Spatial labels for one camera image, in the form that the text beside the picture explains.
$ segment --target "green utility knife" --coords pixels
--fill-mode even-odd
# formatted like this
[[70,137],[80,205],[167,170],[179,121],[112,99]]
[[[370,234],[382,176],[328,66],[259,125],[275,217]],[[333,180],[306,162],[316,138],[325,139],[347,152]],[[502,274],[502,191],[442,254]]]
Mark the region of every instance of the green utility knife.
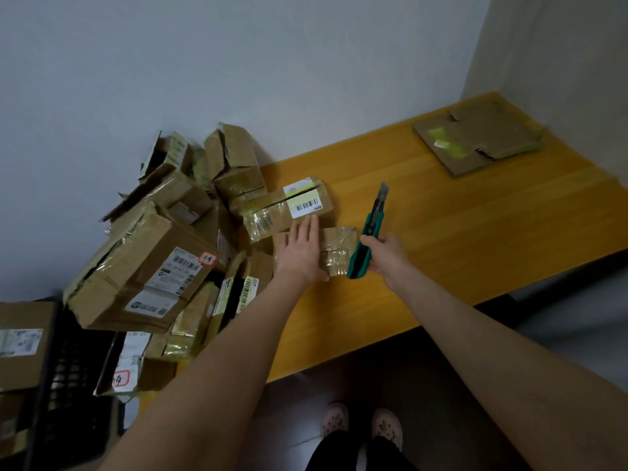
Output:
[[[386,183],[382,181],[382,186],[379,187],[379,193],[373,204],[373,210],[366,217],[366,223],[362,228],[362,234],[366,236],[374,236],[377,238],[379,235],[379,229],[382,227],[382,221],[384,220],[384,202],[386,201],[386,195],[388,195],[388,187]],[[371,262],[371,248],[367,248],[361,242],[358,241],[356,250],[351,255],[351,261],[349,262],[349,269],[347,269],[347,277],[349,279],[358,279],[366,274],[366,270],[369,268]]]

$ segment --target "left hand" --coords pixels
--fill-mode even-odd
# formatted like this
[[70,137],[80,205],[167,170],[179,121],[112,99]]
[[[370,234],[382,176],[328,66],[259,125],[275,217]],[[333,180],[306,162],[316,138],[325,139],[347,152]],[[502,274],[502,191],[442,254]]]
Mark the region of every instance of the left hand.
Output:
[[329,275],[318,267],[318,217],[309,215],[299,225],[292,222],[290,234],[276,244],[277,273],[302,278],[307,286],[316,281],[329,281]]

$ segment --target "gray floor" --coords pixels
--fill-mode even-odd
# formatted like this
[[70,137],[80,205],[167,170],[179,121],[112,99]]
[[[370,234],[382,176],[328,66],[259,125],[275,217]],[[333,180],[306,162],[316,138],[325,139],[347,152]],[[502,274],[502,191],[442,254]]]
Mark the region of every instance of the gray floor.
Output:
[[[422,328],[267,385],[238,469],[305,469],[320,416],[336,400],[364,439],[373,409],[393,410],[403,452],[422,471],[529,469]],[[364,464],[362,450],[358,469]]]

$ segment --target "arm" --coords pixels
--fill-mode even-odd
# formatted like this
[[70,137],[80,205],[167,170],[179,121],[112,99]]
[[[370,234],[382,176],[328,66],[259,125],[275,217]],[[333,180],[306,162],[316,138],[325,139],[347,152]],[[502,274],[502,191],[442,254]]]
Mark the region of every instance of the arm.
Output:
[[380,239],[361,239],[372,270],[532,468],[628,468],[628,395],[454,298],[410,264],[396,237]]
[[268,287],[138,417],[102,471],[232,469],[279,337],[318,268],[318,218],[292,225]]

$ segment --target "pink slipper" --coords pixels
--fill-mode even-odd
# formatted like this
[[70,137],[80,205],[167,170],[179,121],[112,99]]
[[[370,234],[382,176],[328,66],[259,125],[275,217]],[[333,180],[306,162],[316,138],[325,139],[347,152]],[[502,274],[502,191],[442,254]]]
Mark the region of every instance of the pink slipper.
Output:
[[337,429],[349,431],[349,410],[340,402],[329,405],[320,422],[320,433],[323,438]]
[[371,437],[381,436],[390,440],[401,451],[403,444],[403,430],[395,413],[386,408],[378,408],[373,413]]

